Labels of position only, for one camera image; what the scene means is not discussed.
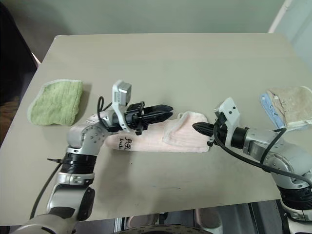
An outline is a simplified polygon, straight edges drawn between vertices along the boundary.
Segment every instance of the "table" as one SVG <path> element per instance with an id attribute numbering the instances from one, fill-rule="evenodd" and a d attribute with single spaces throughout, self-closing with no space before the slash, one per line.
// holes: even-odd
<path id="1" fill-rule="evenodd" d="M 67 147 L 66 126 L 35 126 L 27 108 L 51 80 L 83 81 L 76 122 L 111 101 L 117 79 L 133 85 L 131 103 L 167 104 L 174 115 L 195 111 L 215 119 L 214 107 L 232 97 L 241 125 L 274 126 L 259 102 L 273 86 L 312 87 L 311 73 L 278 34 L 117 34 L 57 36 L 39 66 L 0 150 L 0 225 L 27 221 L 33 203 Z M 285 139 L 312 152 L 312 129 Z M 270 176 L 214 146 L 207 153 L 123 152 L 103 147 L 89 220 L 279 199 Z M 53 183 L 41 199 L 45 211 Z"/>

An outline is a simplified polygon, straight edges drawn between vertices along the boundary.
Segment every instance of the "black cable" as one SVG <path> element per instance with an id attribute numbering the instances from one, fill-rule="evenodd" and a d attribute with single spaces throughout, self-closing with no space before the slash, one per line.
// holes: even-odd
<path id="1" fill-rule="evenodd" d="M 32 219 L 34 216 L 35 216 L 35 212 L 36 212 L 36 209 L 37 209 L 37 206 L 40 202 L 40 199 L 45 191 L 45 189 L 48 187 L 48 184 L 50 183 L 51 179 L 53 178 L 53 176 L 55 175 L 55 173 L 58 171 L 59 167 L 62 165 L 62 163 L 60 162 L 57 167 L 54 169 L 54 171 L 52 171 L 51 175 L 49 176 L 49 178 L 47 179 L 47 181 L 45 182 L 43 188 L 41 189 L 40 193 L 38 194 L 37 196 L 37 199 L 34 203 L 34 206 L 33 206 L 33 209 L 31 210 L 31 213 L 30 213 L 30 218 L 29 219 Z"/>
<path id="2" fill-rule="evenodd" d="M 277 143 L 277 141 L 281 138 L 281 136 L 286 132 L 286 128 L 280 128 L 280 129 L 276 129 L 274 130 L 274 132 L 279 132 L 279 134 L 273 139 L 273 141 L 268 145 L 268 147 L 265 149 L 265 151 L 263 152 L 261 159 L 260 159 L 260 163 L 263 164 L 265 157 L 267 156 L 268 152 L 271 150 L 271 148 L 275 145 L 275 143 Z"/>
<path id="3" fill-rule="evenodd" d="M 100 96 L 97 100 L 97 117 L 98 117 L 98 120 L 99 122 L 102 124 L 102 126 L 107 129 L 107 126 L 105 125 L 105 123 L 103 122 L 101 116 L 100 116 L 100 112 L 101 111 L 105 111 L 107 110 L 107 108 L 109 108 L 110 106 L 112 105 L 112 102 L 109 103 L 104 109 L 103 109 L 103 106 L 104 106 L 104 98 L 102 96 Z"/>
<path id="4" fill-rule="evenodd" d="M 307 182 L 308 185 L 312 188 L 312 181 L 306 179 L 305 177 L 301 176 L 301 175 L 297 175 L 297 174 L 293 174 L 293 173 L 290 173 L 290 172 L 285 172 L 285 171 L 282 171 L 282 170 L 279 170 L 279 169 L 275 169 L 273 167 L 269 167 L 267 165 L 263 165 L 261 163 L 258 163 L 258 162 L 255 162 L 251 159 L 248 159 L 246 157 L 243 157 L 237 153 L 235 153 L 234 151 L 230 150 L 229 148 L 227 148 L 222 142 L 221 140 L 219 139 L 218 137 L 218 133 L 217 133 L 217 129 L 218 129 L 218 120 L 217 122 L 214 124 L 214 139 L 215 141 L 217 142 L 218 146 L 220 146 L 224 151 L 226 151 L 227 153 L 229 153 L 230 155 L 236 157 L 237 159 L 243 161 L 243 162 L 246 162 L 248 164 L 251 164 L 255 167 L 258 167 L 258 168 L 262 168 L 263 170 L 265 171 L 268 171 L 268 172 L 273 172 L 273 173 L 276 173 L 276 174 L 280 174 L 280 175 L 283 175 L 283 176 L 288 176 L 288 177 L 291 177 L 291 178 L 296 178 L 296 179 L 299 179 L 299 180 L 302 180 L 304 182 Z"/>

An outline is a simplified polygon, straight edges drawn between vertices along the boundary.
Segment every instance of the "green towel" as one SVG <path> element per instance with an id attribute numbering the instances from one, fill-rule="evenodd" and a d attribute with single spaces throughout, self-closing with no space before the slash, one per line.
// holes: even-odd
<path id="1" fill-rule="evenodd" d="M 28 119 L 36 125 L 72 125 L 78 113 L 82 81 L 58 79 L 42 86 L 28 108 Z"/>

